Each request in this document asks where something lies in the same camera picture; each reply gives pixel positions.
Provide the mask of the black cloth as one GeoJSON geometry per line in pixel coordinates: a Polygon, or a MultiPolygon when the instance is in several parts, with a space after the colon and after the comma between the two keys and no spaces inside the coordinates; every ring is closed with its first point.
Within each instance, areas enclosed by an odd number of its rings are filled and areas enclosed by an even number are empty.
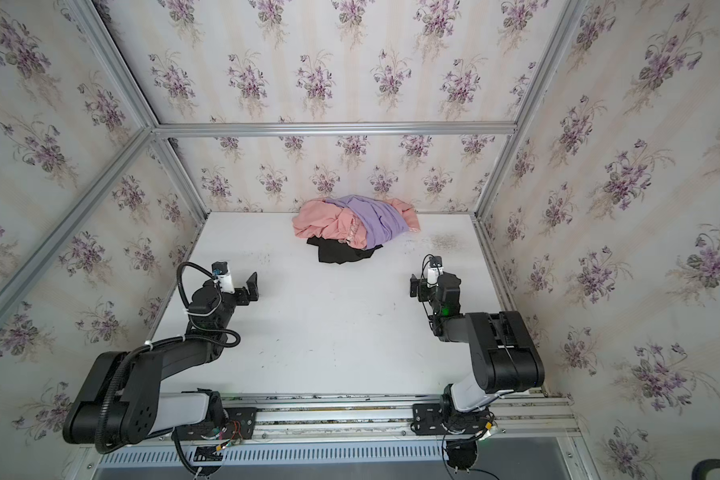
{"type": "Polygon", "coordinates": [[[320,237],[310,237],[306,240],[306,244],[317,248],[319,263],[338,265],[369,259],[377,250],[382,248],[379,245],[371,249],[356,249],[338,240],[320,237]]]}

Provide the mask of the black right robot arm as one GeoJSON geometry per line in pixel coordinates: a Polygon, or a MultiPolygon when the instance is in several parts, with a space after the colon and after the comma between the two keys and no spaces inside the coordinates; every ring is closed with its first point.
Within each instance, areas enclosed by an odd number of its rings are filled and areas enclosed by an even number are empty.
{"type": "Polygon", "coordinates": [[[517,311],[463,313],[461,280],[445,272],[435,280],[413,275],[409,294],[429,311],[433,335],[469,347],[471,372],[447,385],[436,403],[412,407],[417,436],[481,435],[494,423],[489,405],[507,394],[542,386],[545,368],[517,311]]]}

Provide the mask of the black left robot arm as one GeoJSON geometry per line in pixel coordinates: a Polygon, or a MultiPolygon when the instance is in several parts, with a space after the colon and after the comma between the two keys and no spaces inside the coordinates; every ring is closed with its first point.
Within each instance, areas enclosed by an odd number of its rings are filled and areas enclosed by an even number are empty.
{"type": "Polygon", "coordinates": [[[227,428],[230,420],[218,392],[162,390],[165,380],[237,347],[241,337],[229,329],[231,317],[259,298],[256,274],[242,287],[232,286],[219,269],[208,276],[192,295],[179,292],[188,316],[184,334],[96,358],[65,418],[66,443],[108,454],[167,433],[204,428],[220,434],[227,428]]]}

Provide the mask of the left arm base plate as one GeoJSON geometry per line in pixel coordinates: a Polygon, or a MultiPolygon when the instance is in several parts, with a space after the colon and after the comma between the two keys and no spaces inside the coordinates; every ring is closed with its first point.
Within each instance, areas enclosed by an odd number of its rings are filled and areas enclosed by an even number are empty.
{"type": "Polygon", "coordinates": [[[178,427],[178,438],[180,441],[250,440],[257,413],[255,407],[225,407],[220,415],[210,413],[198,424],[178,427]]]}

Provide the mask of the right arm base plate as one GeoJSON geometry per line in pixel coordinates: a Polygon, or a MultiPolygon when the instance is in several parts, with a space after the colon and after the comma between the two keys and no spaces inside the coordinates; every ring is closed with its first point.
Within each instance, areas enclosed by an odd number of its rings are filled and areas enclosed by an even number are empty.
{"type": "Polygon", "coordinates": [[[410,429],[417,436],[473,436],[490,430],[494,423],[495,416],[488,409],[463,413],[438,402],[416,403],[410,429]]]}

